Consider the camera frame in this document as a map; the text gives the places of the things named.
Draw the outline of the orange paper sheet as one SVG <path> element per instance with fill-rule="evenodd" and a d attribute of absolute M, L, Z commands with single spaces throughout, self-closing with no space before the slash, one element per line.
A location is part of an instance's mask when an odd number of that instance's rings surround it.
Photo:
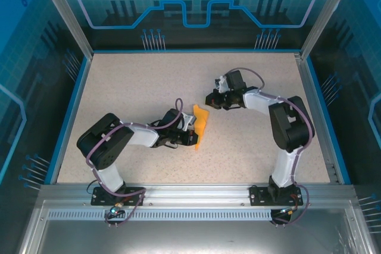
<path fill-rule="evenodd" d="M 198 150 L 205 133 L 205 128 L 207 125 L 210 112 L 207 111 L 206 109 L 200 108 L 199 105 L 194 105 L 193 114 L 196 117 L 196 121 L 194 123 L 194 131 L 198 135 L 198 140 L 195 145 L 195 150 Z"/>

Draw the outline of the sheet metal tray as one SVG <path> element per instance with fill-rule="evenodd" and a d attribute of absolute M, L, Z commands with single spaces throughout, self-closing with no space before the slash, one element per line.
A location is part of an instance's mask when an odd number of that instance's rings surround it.
<path fill-rule="evenodd" d="M 17 254 L 377 254 L 361 212 L 312 208 L 295 224 L 271 221 L 51 221 L 37 208 Z"/>

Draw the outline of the blue table edge trim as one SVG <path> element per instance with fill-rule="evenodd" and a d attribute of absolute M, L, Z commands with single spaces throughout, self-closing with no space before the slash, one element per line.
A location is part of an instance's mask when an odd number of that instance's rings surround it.
<path fill-rule="evenodd" d="M 124 122 L 150 123 L 162 118 L 177 98 L 186 112 L 192 112 L 194 105 L 204 107 L 215 79 L 236 67 L 248 85 L 285 98 L 298 95 L 307 103 L 294 52 L 96 53 L 74 93 L 72 121 L 55 151 L 54 181 L 93 180 L 76 142 L 105 114 L 112 112 Z M 277 153 L 266 115 L 243 108 L 210 109 L 198 150 L 129 146 L 116 164 L 128 183 L 265 183 Z M 302 154 L 296 180 L 329 182 L 318 155 Z"/>

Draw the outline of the blue printed grid panel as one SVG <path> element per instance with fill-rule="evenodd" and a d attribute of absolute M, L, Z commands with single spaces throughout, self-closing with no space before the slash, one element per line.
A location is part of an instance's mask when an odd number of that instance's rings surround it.
<path fill-rule="evenodd" d="M 340 175 L 355 187 L 381 254 L 381 0 L 340 0 L 309 63 L 334 133 Z"/>
<path fill-rule="evenodd" d="M 52 0 L 0 0 L 0 254 L 17 254 L 85 56 Z"/>

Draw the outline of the aluminium mounting rail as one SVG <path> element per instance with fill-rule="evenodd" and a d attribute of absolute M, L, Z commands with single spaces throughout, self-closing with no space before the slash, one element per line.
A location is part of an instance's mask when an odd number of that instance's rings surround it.
<path fill-rule="evenodd" d="M 146 184 L 145 208 L 249 208 L 249 184 Z M 352 185 L 308 184 L 313 208 L 345 208 L 357 205 Z M 42 186 L 38 208 L 84 208 L 90 205 L 85 184 Z"/>

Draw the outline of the aluminium table side rail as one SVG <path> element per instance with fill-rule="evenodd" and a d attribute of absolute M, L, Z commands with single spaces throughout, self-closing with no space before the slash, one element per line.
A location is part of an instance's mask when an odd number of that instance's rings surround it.
<path fill-rule="evenodd" d="M 329 184 L 342 184 L 341 171 L 338 167 L 338 157 L 332 143 L 323 108 L 321 106 L 318 90 L 315 87 L 310 68 L 299 53 L 294 53 L 296 66 L 301 78 L 301 83 L 305 92 L 306 108 L 312 120 L 315 136 L 304 152 L 304 155 L 318 155 L 323 161 L 324 170 L 329 178 Z"/>

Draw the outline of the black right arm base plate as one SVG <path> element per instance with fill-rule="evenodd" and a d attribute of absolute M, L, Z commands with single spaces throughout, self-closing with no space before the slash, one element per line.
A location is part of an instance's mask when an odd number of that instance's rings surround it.
<path fill-rule="evenodd" d="M 280 189 L 274 186 L 253 185 L 249 188 L 249 201 L 251 206 L 302 206 L 304 204 L 300 188 L 294 185 Z"/>

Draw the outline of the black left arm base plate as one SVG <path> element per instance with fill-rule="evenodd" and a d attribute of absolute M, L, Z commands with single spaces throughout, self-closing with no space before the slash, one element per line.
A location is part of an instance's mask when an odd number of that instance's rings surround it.
<path fill-rule="evenodd" d="M 92 206 L 114 206 L 116 203 L 122 203 L 124 206 L 135 206 L 142 194 L 129 197 L 118 197 L 111 195 L 102 187 L 95 187 L 92 192 L 90 204 Z"/>

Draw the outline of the aluminium frame post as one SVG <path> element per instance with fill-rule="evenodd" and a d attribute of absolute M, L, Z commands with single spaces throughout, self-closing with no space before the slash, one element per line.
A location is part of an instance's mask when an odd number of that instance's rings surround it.
<path fill-rule="evenodd" d="M 327 0 L 319 13 L 316 22 L 314 23 L 310 33 L 308 34 L 302 48 L 300 60 L 305 61 L 313 47 L 317 43 L 319 37 L 321 36 L 324 28 L 327 26 L 331 16 L 337 9 L 341 0 Z"/>
<path fill-rule="evenodd" d="M 78 44 L 80 50 L 83 52 L 84 56 L 91 61 L 93 59 L 93 49 L 91 48 L 90 43 L 88 42 L 69 3 L 67 2 L 67 0 L 51 0 L 51 1 L 54 3 L 57 11 L 59 12 L 60 16 L 62 17 L 65 24 L 67 25 L 71 35 L 73 36 L 74 40 Z"/>

